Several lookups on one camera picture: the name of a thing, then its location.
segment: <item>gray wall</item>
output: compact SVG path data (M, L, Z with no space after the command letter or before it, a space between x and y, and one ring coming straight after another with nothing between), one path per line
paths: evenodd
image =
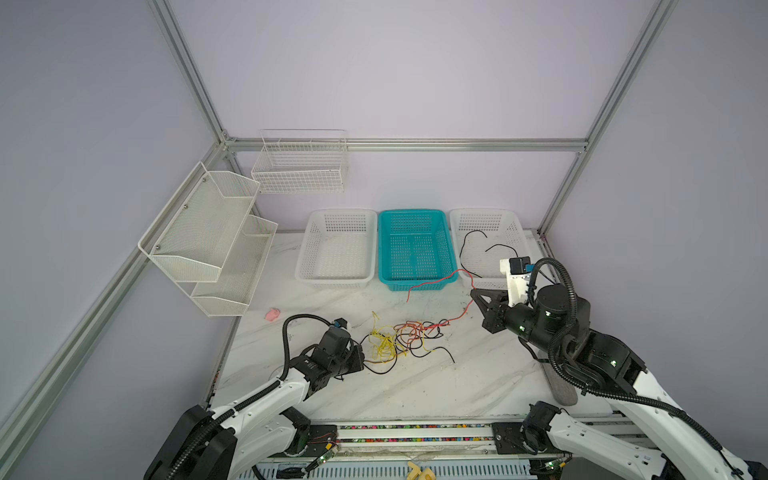
M768 460L768 4L683 0L549 240L727 448Z
M212 141L145 0L3 2L0 422ZM137 478L230 324L150 267L13 478Z

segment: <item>white wall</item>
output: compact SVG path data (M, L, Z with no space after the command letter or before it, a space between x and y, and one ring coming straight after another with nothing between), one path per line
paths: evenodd
M535 228L574 159L571 152L351 152L343 194L262 194L259 212L280 230L304 230L321 208L490 207ZM237 160L250 172L254 152Z
M682 0L549 240L664 388L768 460L768 4Z
M0 422L212 142L144 0L3 3ZM149 267L13 479L140 477L230 325Z
M525 138L587 134L654 1L172 3L234 136Z

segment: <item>white marble table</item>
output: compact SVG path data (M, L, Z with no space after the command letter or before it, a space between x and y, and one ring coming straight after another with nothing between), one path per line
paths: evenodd
M534 234L526 232L541 257ZM283 321L297 313L314 313L333 321L349 321L354 339L361 340L372 328L371 311L382 322L395 325L406 320L430 320L458 316L469 302L461 280L443 290L416 291L406 303L406 292L391 292L377 278L361 290L316 290L294 279L302 233L278 233L266 262L250 310L237 330L217 389L213 406L231 402L271 378L283 364L280 329ZM547 281L540 280L540 287ZM267 322L271 309L280 317ZM425 358L401 356L386 375L367 370L348 375L301 404L299 410L312 420L373 419L494 419L525 416L528 405L538 400L555 403L541 369L510 332L492 335L481 327L482 315L470 306L467 315L443 329L444 337L430 340L432 349L444 346ZM291 356L319 341L326 327L311 319L298 319L289 328ZM579 397L568 407L574 415L601 416L611 413L603 400Z

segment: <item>light blue slotted rail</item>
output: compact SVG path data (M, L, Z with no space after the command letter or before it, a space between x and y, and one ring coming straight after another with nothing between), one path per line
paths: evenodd
M308 462L299 463L260 463L258 469L266 480L274 480L278 470L288 467L302 467ZM528 480L536 479L530 475L531 464L521 459L488 460L432 460L417 462L419 467L431 468L440 480ZM370 461L370 462L328 462L310 473L309 478L319 480L350 480L352 478L370 478L371 480L404 480L411 472L408 462ZM245 472L240 477L252 479L252 472Z

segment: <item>pink object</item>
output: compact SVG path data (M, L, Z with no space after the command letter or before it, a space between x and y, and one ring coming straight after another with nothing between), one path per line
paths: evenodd
M272 308L270 309L269 312L266 313L266 315L264 316L264 319L267 322L274 322L275 320L277 320L278 316L280 316L280 311L276 308Z

